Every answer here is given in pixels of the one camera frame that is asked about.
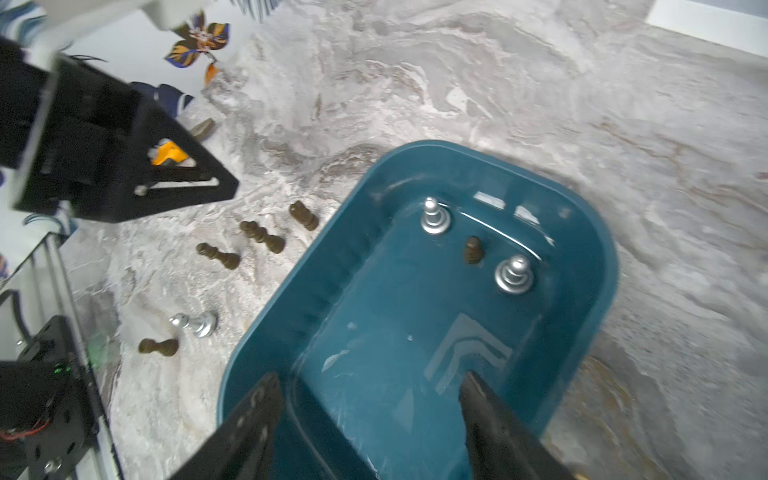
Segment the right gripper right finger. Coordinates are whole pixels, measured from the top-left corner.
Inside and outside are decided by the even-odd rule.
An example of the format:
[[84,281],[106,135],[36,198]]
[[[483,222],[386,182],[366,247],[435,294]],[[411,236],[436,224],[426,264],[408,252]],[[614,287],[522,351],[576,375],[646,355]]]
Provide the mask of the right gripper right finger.
[[476,372],[463,377],[459,402],[475,479],[574,477]]

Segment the teal plastic storage box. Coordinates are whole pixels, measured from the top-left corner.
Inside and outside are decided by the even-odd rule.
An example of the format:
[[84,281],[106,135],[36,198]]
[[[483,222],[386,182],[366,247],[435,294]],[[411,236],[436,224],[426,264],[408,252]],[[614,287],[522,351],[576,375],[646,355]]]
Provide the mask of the teal plastic storage box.
[[[430,235],[434,197],[450,228]],[[481,240],[478,264],[463,258]],[[532,288],[496,284],[522,254]],[[224,422],[267,373],[284,407],[274,479],[467,479],[459,388],[476,372],[534,435],[606,315],[619,261],[608,226],[565,186],[444,141],[383,156],[235,348]]]

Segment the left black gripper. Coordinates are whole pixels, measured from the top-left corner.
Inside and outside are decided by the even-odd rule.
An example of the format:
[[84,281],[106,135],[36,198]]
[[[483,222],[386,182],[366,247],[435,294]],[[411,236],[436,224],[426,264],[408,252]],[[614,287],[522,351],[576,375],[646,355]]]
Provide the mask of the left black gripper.
[[[167,138],[194,162],[154,165]],[[123,222],[230,200],[239,181],[154,100],[88,65],[60,57],[50,71],[1,42],[1,164],[14,173],[12,208]],[[135,193],[142,186],[146,192]]]

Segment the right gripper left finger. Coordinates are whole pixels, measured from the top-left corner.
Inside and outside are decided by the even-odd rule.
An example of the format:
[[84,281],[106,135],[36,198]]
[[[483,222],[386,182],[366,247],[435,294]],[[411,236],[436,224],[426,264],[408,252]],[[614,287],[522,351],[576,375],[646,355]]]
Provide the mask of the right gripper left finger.
[[274,372],[265,374],[172,477],[268,478],[274,458],[275,432],[283,407],[278,375]]

